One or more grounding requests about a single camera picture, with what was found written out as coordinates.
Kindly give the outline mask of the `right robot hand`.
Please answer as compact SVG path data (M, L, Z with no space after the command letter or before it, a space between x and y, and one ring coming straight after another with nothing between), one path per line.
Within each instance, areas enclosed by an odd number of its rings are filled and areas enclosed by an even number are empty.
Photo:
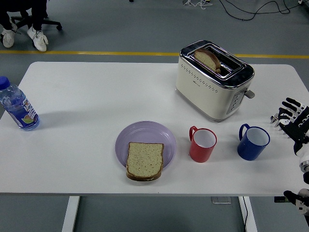
M286 98L279 108L278 125L294 141L294 153L303 172L309 169L309 107Z

